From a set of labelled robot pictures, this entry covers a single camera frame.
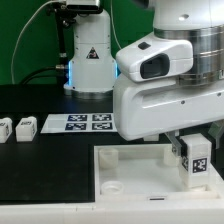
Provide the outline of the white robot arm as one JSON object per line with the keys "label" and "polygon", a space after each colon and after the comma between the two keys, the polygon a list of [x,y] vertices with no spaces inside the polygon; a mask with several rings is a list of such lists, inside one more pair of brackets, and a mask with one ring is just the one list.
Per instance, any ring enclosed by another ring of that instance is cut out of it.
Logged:
{"label": "white robot arm", "polygon": [[224,120],[224,0],[133,0],[153,31],[116,54],[113,112],[134,140]]}

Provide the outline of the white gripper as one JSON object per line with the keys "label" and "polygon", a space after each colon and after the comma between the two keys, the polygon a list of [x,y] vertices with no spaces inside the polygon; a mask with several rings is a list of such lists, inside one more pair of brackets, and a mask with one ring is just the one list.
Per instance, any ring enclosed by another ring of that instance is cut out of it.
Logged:
{"label": "white gripper", "polygon": [[224,80],[183,87],[174,79],[135,83],[121,74],[114,85],[113,114],[116,129],[125,140],[167,132],[177,157],[183,144],[175,130],[215,121],[208,133],[219,148],[224,135]]}

